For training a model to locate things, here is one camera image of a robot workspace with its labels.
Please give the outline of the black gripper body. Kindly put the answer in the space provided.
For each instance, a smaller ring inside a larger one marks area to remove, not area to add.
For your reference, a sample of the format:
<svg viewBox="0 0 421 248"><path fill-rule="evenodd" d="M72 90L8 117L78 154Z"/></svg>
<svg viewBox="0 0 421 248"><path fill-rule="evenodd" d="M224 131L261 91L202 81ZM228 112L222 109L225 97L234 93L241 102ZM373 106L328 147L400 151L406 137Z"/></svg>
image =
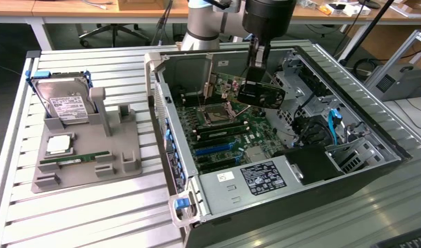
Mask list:
<svg viewBox="0 0 421 248"><path fill-rule="evenodd" d="M286 33L296 1L245 1L242 28L258 40L272 40Z"/></svg>

